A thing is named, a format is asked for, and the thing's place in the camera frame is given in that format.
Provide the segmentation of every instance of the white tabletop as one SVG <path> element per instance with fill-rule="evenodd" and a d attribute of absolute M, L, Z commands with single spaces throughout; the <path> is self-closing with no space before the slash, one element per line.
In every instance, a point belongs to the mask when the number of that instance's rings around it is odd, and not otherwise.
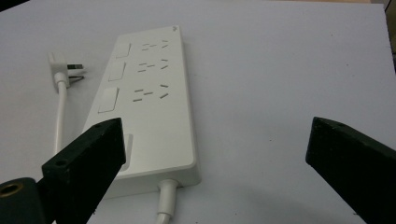
<path fill-rule="evenodd" d="M 82 131 L 118 35 L 182 28 L 202 166 L 172 223 L 364 223 L 305 163 L 314 116 L 396 148 L 382 5 L 32 0 L 0 13 L 0 182 L 42 177 L 58 94 L 47 52 L 83 63 L 64 144 Z M 90 223 L 153 223 L 158 193 L 102 201 Z"/>

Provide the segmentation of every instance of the cable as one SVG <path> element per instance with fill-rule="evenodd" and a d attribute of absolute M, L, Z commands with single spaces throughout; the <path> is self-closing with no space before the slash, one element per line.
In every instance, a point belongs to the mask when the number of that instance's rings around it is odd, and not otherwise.
<path fill-rule="evenodd" d="M 54 154 L 57 154 L 62 150 L 62 140 L 64 134 L 64 108 L 67 99 L 67 88 L 65 79 L 68 78 L 63 73 L 55 74 L 55 82 L 58 86 L 59 92 L 59 104 L 58 104 L 58 115 L 56 117 L 56 130 L 55 130 L 55 148 Z"/>
<path fill-rule="evenodd" d="M 160 201 L 158 203 L 158 216 L 155 224 L 168 224 L 175 213 L 176 188 L 178 182 L 165 179 L 160 182 Z"/>

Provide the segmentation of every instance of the power strip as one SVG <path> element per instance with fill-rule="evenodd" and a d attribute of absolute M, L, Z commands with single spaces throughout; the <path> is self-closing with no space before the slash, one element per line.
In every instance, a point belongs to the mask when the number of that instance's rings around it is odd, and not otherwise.
<path fill-rule="evenodd" d="M 200 182 L 178 26 L 119 36 L 84 131 L 121 118 L 127 162 L 105 198 Z"/>

